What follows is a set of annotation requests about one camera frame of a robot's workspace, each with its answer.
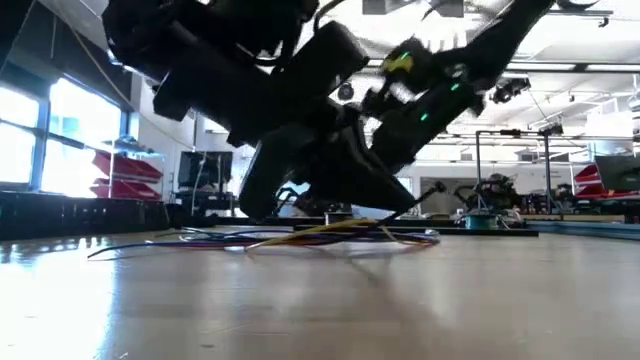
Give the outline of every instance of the computer monitor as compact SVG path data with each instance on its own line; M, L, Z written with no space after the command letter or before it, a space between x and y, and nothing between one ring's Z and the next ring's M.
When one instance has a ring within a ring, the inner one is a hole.
M640 191L640 159L634 156L596 156L605 190Z
M180 158L180 171L178 172L178 184L180 187L201 188L206 184L225 184L231 180L231 164L233 153L227 151L207 151L206 161L202 167L200 178L200 161L205 152L182 152Z

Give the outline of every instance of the electrical wire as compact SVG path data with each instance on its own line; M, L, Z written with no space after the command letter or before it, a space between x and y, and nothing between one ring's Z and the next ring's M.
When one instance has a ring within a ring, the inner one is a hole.
M336 226L340 225L339 227L344 227L345 226L345 222L341 223L341 224L334 224ZM321 231L321 228L326 228L326 226L321 226L321 227L316 227L313 229L309 229L309 230L314 230L314 231ZM136 244L124 244L124 245L117 245L117 246L111 246L111 247L107 247L104 249L100 249L98 251L95 251L93 253L91 253L90 255L87 256L88 259L91 259L97 255L103 254L105 252L110 252L110 251L118 251L118 250L125 250L125 249L131 249L131 248L143 248L143 247L166 247L166 248L184 248L184 249L213 249L213 250L223 250L223 249L227 249L227 248L231 248L231 247L243 247L246 249L248 249L249 247L253 246L253 245L260 245L260 246L277 246L277 245L289 245L289 246L325 246L325 245L331 245L331 244L335 244L335 243L340 243L340 242L373 242L373 243L380 243L380 242L385 242L384 240L380 240L380 239L376 239L376 238L372 238L372 237L368 237L368 238L345 238L345 236L351 236L351 234L344 234L344 233L324 233L324 232L314 232L314 233L307 233L307 231L300 231L297 233L294 233L292 235L297 235L295 238L293 237L282 237L282 238L277 238L277 239L273 239L273 240L279 240L277 242L272 242L270 244L265 244L264 241L261 241L261 238L251 238L251 237L223 237L222 239L220 238L220 233L217 232L212 232L211 236L213 236L211 239L185 239L183 241L180 242L151 242L151 241L147 241L144 243L136 243ZM273 232L289 232L288 230L249 230L249 231L240 231L238 233L241 234L248 234L248 233L253 233L253 234L258 234L258 233L264 233L264 234L269 234L269 233L273 233ZM198 235L207 235L209 232L207 231L200 231L197 232ZM388 232L386 233L387 236L389 236L388 241L395 241L404 245L420 245L420 246L424 246L424 247L430 247L430 246L434 246L440 243L439 240L437 240L436 238L432 237L432 236L428 236L425 234L399 234L399 233L391 233Z
M287 236L283 236L280 238L275 238L275 239L270 239L267 241L263 241L254 245L251 245L247 248L247 250L253 250L256 248L259 248L261 246L271 246L271 245L275 245L275 244L279 244L279 243L284 243L290 240L294 240L302 235L307 235L307 234L318 234L320 232L323 231L327 231L327 230L332 230L332 229L337 229L337 228L344 228L344 227L348 227L348 226L356 226L356 225L365 225L365 224L371 224L373 223L373 220L346 220L346 221L340 221L334 224L330 224L330 225L324 225L324 226L316 226L314 228L311 229L307 229L307 230L302 230L302 231L298 231L295 232L291 235L287 235Z
M418 22L418 24L416 25L416 30L414 30L413 34L411 35L411 37L415 37L416 36L416 31L418 31L417 27L419 27L422 22L429 17L429 15L433 14L434 11L437 11L438 9L440 9L441 7L443 7L444 5L447 5L447 1L446 0L440 0L440 2L438 2L435 5L431 5L429 4L429 10L427 10L424 15L422 15L422 19L420 19L420 21Z
M85 7L88 8L87 4L85 4L84 2L81 2ZM91 60L91 62L94 63L94 65L96 66L96 68L98 69L98 71L102 74L102 76L105 78L105 80L107 80L107 82L109 83L109 85L113 88L113 90L118 94L118 96L120 96L122 98L122 100L129 105L132 109L136 110L136 107L133 106L133 103L129 100L129 98L122 93L122 91L118 88L118 86L113 82L113 80L111 80L111 78L109 77L109 75L104 71L104 69L102 68L102 65L100 65L100 63L98 62L98 60L96 60L96 58L93 56L93 54L91 53L91 51L87 48L87 45L84 43L84 40L82 40L82 37L80 36L80 34L76 31L76 29L74 29L69 22L69 17L67 16L66 12L62 10L62 6L59 3L59 0L53 0L53 5L54 7L58 10L58 14L60 14L60 17L62 17L62 20L67 24L67 26L69 27L69 29L71 30L71 33L73 33L73 36L76 38L76 40L78 41L78 43L80 44L80 46L82 47L82 49L84 50L84 52L87 54L87 56L89 57L89 59ZM186 142L179 140L177 138L175 138L174 136L172 136L169 132L165 131L164 129L162 129L162 127L158 124L156 124L155 122L153 122L152 120L150 120L148 117L146 117L144 114L142 114L141 111L138 110L138 114L140 116L140 118L142 118L143 120L145 120L146 122L148 122L151 126L153 126L156 130L160 131L162 134L164 134L166 137L168 137L169 139L177 142L178 144L181 144L183 146L186 146L189 149L194 149L193 144L187 144Z
M342 4L343 2L345 2L345 0L332 0L328 2L326 5L324 5L323 7L321 7L320 10L318 10L315 18L313 19L314 34L317 33L318 30L320 29L320 19L322 19L322 17L327 15L329 11L333 10L336 6Z

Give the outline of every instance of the robot on table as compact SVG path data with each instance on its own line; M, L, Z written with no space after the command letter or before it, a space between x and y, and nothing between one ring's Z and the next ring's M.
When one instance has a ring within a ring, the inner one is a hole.
M406 40L360 106L329 98L369 61L344 25L328 22L295 52L318 0L110 0L102 18L113 59L158 84L157 114L180 121L195 109L224 126L231 145L256 147L239 203L261 219L288 181L322 201L411 208L394 174L462 112L483 111L484 93L554 3L513 0L463 48L431 53ZM402 101L395 84L422 95ZM370 148L364 117L382 122Z

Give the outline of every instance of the fluorescent light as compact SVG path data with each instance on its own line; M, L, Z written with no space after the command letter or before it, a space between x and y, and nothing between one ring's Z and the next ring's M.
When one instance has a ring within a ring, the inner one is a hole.
M507 65L508 71L569 71L576 66L574 64L556 63L519 63L512 62Z
M502 74L502 77L505 79L528 79L529 74L524 72L506 72Z
M587 71L627 71L640 72L640 65L633 64L591 64L587 66Z
M369 60L369 64L367 64L367 66L375 66L375 67L380 67L382 66L382 62L384 60L382 59L371 59Z
M612 93L611 96L613 96L613 97L633 96L633 92L632 91L620 91L620 92Z

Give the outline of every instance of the yellow sticker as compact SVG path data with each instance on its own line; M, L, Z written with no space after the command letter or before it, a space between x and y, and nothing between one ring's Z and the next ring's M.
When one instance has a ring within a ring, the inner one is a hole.
M382 69L393 72L397 69L403 69L406 72L411 72L413 68L413 58L411 56L402 56L395 60L385 60L382 63Z

